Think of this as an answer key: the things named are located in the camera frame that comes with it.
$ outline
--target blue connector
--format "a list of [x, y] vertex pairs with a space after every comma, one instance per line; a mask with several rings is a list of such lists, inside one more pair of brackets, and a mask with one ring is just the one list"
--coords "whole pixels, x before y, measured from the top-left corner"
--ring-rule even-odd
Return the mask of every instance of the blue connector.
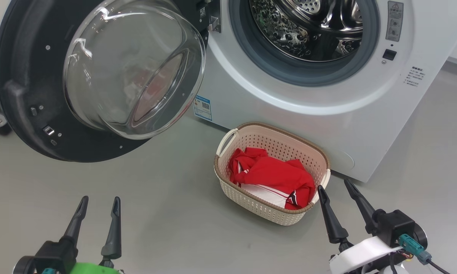
[[42, 274], [56, 274], [56, 270], [54, 270], [52, 268], [46, 268], [46, 269], [44, 269]]
[[410, 252], [418, 258], [422, 265], [428, 264], [427, 260], [432, 259], [432, 255], [425, 251], [422, 245], [418, 244], [415, 239], [410, 237], [408, 234], [403, 234], [399, 236], [399, 245], [403, 247], [404, 250]]

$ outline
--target robotic arm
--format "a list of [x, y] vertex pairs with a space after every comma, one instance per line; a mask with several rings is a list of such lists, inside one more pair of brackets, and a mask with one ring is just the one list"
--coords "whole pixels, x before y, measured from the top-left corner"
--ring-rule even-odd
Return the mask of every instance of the robotic arm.
[[347, 240], [348, 232], [340, 225], [330, 206], [330, 199], [323, 187], [318, 187], [321, 211], [330, 243], [339, 244], [339, 254], [332, 255], [330, 269], [333, 274], [408, 274], [401, 263], [415, 256], [422, 264], [431, 264], [442, 273], [448, 274], [431, 261], [425, 231], [410, 217], [394, 210], [386, 213], [374, 210], [355, 185], [344, 180], [350, 197], [357, 203], [366, 223], [365, 229], [372, 237], [353, 245]]
[[120, 230], [120, 198], [115, 197], [112, 206], [112, 223], [107, 242], [101, 250], [100, 264], [77, 263], [77, 242], [81, 221], [86, 216], [88, 196], [84, 196], [71, 219], [63, 237], [58, 242], [46, 241], [35, 256], [22, 257], [13, 274], [119, 274], [113, 269], [112, 260], [122, 256]]
[[[431, 261], [426, 252], [428, 241], [423, 229], [400, 210], [386, 213], [374, 210], [349, 179], [345, 186], [357, 203], [366, 223], [366, 231], [372, 237], [353, 245], [347, 240], [348, 232], [340, 225], [330, 206], [330, 199], [323, 187], [318, 187], [321, 210], [330, 243], [339, 244], [339, 254], [332, 255], [330, 269], [333, 274], [408, 274], [401, 266], [406, 258], [414, 255], [422, 264], [430, 264], [444, 274], [449, 274]], [[86, 216], [88, 196], [84, 196], [73, 215], [63, 237], [58, 242], [46, 241], [34, 256], [22, 257], [13, 274], [118, 274], [112, 260], [122, 255], [120, 230], [120, 198], [115, 197], [112, 206], [112, 223], [105, 246], [101, 250], [102, 261], [77, 263], [77, 241], [81, 222]]]

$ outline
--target plastic basket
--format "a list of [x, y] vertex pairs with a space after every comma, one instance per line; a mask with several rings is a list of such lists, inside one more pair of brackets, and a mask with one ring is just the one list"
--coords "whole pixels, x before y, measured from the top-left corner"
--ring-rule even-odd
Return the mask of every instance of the plastic basket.
[[317, 191], [305, 208], [288, 210], [264, 201], [233, 184], [229, 180], [230, 157], [237, 148], [244, 150], [246, 147], [264, 148], [269, 156], [282, 161], [300, 159], [307, 172], [312, 175], [315, 186], [321, 185], [324, 188], [331, 174], [330, 163], [325, 153], [301, 137], [263, 123], [246, 123], [230, 130], [218, 146], [214, 168], [227, 197], [245, 209], [277, 224], [287, 226], [297, 223], [318, 202]]

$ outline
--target front-load washer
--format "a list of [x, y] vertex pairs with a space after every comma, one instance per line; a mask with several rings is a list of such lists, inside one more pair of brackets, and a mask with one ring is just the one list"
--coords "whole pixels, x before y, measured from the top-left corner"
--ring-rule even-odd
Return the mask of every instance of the front-load washer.
[[227, 128], [295, 132], [365, 182], [456, 42], [457, 0], [0, 0], [0, 104], [39, 153], [93, 162], [194, 100]]
[[221, 0], [220, 10], [195, 115], [294, 132], [363, 182], [457, 43], [457, 0]]

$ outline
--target blue sticker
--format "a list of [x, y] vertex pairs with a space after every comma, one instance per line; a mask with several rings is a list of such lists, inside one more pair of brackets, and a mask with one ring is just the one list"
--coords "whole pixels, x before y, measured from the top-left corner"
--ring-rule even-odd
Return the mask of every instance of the blue sticker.
[[193, 101], [195, 115], [211, 121], [211, 104], [210, 100], [198, 96]]

